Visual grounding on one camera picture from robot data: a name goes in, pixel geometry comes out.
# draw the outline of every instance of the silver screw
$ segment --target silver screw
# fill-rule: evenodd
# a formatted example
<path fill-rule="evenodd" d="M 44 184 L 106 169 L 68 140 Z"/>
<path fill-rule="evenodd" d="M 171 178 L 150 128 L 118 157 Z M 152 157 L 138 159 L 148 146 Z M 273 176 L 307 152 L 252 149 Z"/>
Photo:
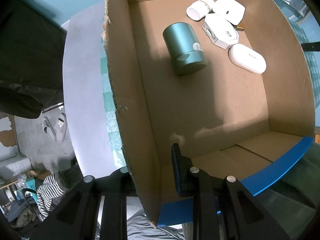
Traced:
<path fill-rule="evenodd" d="M 232 176 L 232 175 L 229 175 L 229 176 L 227 177 L 227 181 L 229 181 L 229 182 L 235 182 L 235 181 L 236 181 L 236 177 L 235 177 L 235 176 Z"/>
<path fill-rule="evenodd" d="M 120 171 L 121 171 L 122 173 L 127 173 L 127 172 L 128 172 L 128 167 L 122 167 L 122 168 L 120 169 Z"/>
<path fill-rule="evenodd" d="M 198 173 L 198 172 L 199 172 L 199 168 L 197 168 L 197 167 L 191 167 L 191 168 L 190 168 L 190 172 L 192 172 L 192 173 Z"/>
<path fill-rule="evenodd" d="M 91 181 L 93 180 L 93 177 L 90 176 L 90 175 L 88 175 L 88 176 L 85 176 L 85 177 L 83 178 L 83 180 L 84 180 L 85 183 L 89 183 L 89 182 L 91 182 Z"/>

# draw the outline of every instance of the cardboard box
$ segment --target cardboard box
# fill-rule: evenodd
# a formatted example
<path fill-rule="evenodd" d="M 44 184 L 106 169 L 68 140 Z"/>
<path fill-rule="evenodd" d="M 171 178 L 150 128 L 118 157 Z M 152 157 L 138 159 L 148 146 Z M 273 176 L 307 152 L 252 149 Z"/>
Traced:
<path fill-rule="evenodd" d="M 154 224 L 162 203 L 180 200 L 172 143 L 210 175 L 243 179 L 314 135 L 308 65 L 273 0 L 236 0 L 245 6 L 239 43 L 263 55 L 262 75 L 233 65 L 228 50 L 203 31 L 203 20 L 188 18 L 194 1 L 106 0 L 105 48 L 124 155 Z M 193 27 L 209 62 L 183 77 L 174 75 L 162 38 L 176 22 Z"/>

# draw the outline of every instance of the green cylindrical container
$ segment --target green cylindrical container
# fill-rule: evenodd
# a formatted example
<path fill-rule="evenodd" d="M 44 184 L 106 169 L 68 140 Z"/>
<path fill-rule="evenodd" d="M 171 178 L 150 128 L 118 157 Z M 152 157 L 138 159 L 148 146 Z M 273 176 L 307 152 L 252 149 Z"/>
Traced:
<path fill-rule="evenodd" d="M 204 52 L 190 24 L 171 24 L 162 36 L 177 75 L 191 74 L 207 66 Z"/>

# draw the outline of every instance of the pair of slippers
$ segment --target pair of slippers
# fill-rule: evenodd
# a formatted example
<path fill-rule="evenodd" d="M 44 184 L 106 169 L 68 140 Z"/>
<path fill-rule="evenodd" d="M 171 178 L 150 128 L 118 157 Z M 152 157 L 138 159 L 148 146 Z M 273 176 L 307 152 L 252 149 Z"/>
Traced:
<path fill-rule="evenodd" d="M 45 116 L 42 121 L 43 131 L 52 141 L 57 140 L 62 143 L 67 131 L 67 117 L 64 113 L 60 114 L 54 126 L 54 131 L 49 119 Z"/>

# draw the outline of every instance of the black and white striped clothing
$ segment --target black and white striped clothing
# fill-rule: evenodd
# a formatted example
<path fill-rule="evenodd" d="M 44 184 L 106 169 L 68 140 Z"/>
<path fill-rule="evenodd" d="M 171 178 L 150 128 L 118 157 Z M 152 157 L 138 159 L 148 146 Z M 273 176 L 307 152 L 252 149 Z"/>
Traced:
<path fill-rule="evenodd" d="M 41 221 L 43 221 L 52 210 L 52 200 L 63 196 L 68 191 L 68 187 L 65 185 L 62 176 L 63 175 L 60 172 L 47 176 L 44 179 L 42 186 L 37 190 L 37 204 Z"/>

